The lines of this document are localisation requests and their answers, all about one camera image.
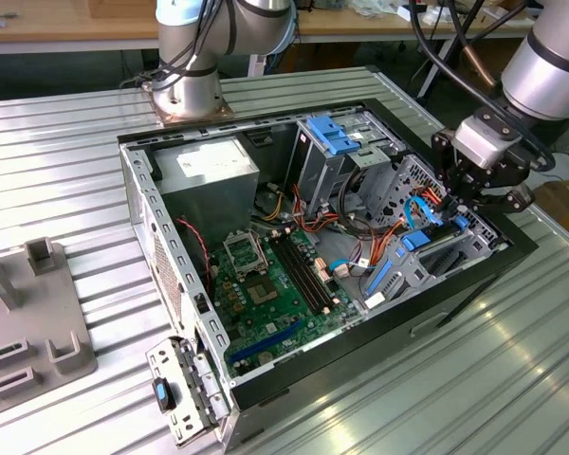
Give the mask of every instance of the expansion slot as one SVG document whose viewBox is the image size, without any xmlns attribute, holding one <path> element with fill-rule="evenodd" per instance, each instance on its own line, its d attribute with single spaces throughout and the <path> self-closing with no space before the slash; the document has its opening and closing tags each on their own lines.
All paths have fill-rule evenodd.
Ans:
<svg viewBox="0 0 569 455">
<path fill-rule="evenodd" d="M 275 344 L 281 343 L 283 341 L 285 341 L 286 339 L 289 339 L 293 336 L 293 334 L 295 334 L 295 332 L 297 332 L 297 329 L 299 329 L 302 326 L 302 321 L 298 320 L 297 322 L 295 322 L 294 324 L 292 324 L 291 326 L 287 327 L 284 330 L 281 330 L 279 333 L 274 334 L 270 337 L 264 338 L 261 341 L 258 341 L 257 343 L 248 346 L 247 348 L 238 351 L 237 353 L 234 353 L 232 355 L 229 356 L 229 362 L 233 363 L 233 362 L 238 362 L 239 360 L 242 360 L 243 358 L 247 358 L 251 355 L 260 353 L 264 350 L 266 350 L 267 348 L 274 346 Z"/>
<path fill-rule="evenodd" d="M 305 263 L 295 244 L 286 237 L 275 239 L 271 242 L 271 246 L 287 275 L 302 293 L 312 314 L 320 314 L 324 307 L 331 308 L 333 306 L 331 298 L 312 269 Z"/>
</svg>

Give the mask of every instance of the green circuit board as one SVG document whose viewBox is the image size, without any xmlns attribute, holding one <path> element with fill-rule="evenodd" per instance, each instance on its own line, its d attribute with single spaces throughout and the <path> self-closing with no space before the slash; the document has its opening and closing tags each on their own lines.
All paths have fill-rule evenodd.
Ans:
<svg viewBox="0 0 569 455">
<path fill-rule="evenodd" d="M 311 264 L 316 251 L 305 234 L 295 231 L 289 240 Z M 316 306 L 312 311 L 279 260 L 274 244 L 268 238 L 259 239 L 258 243 L 266 257 L 267 271 L 247 275 L 243 281 L 236 279 L 224 248 L 211 254 L 211 263 L 219 267 L 212 301 L 230 339 L 225 357 L 232 376 L 247 373 L 358 318 L 358 310 L 345 291 L 335 282 L 330 287 L 322 283 L 313 264 L 309 268 L 335 303 L 328 311 L 317 312 Z M 247 256 L 250 247 L 240 248 L 241 254 Z M 262 342 L 265 347 L 257 349 Z M 249 348 L 253 353 L 244 355 Z"/>
</svg>

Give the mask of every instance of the yellow wire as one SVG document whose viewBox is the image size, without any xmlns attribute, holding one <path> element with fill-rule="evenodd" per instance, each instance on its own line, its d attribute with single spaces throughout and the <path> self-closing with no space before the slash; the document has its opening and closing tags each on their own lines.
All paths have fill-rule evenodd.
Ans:
<svg viewBox="0 0 569 455">
<path fill-rule="evenodd" d="M 272 221 L 274 218 L 276 218 L 278 214 L 281 212 L 282 203 L 283 203 L 283 194 L 280 193 L 280 195 L 278 196 L 278 203 L 276 204 L 276 209 L 274 209 L 274 211 L 272 211 L 268 216 L 265 216 L 264 221 Z"/>
</svg>

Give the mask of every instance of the silver metal bracket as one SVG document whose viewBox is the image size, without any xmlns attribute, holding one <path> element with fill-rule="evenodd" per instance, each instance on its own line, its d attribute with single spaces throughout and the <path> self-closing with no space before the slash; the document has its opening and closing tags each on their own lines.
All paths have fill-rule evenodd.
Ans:
<svg viewBox="0 0 569 455">
<path fill-rule="evenodd" d="M 155 393 L 178 446 L 218 428 L 229 407 L 203 353 L 180 338 L 167 338 L 146 353 Z"/>
</svg>

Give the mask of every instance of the wooden workbench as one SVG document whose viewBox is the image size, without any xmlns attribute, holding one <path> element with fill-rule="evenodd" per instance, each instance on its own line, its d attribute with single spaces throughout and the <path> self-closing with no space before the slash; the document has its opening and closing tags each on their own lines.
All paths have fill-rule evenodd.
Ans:
<svg viewBox="0 0 569 455">
<path fill-rule="evenodd" d="M 21 17 L 0 28 L 0 54 L 157 47 L 154 17 L 92 19 L 85 0 L 0 0 L 0 13 L 6 11 Z M 490 22 L 477 18 L 470 33 Z M 520 37 L 527 31 L 528 27 L 504 26 L 491 36 Z M 300 33 L 303 43 L 414 40 L 411 24 L 396 15 L 365 18 L 351 9 L 300 11 Z M 440 25 L 436 34 L 449 38 L 452 28 Z"/>
</svg>

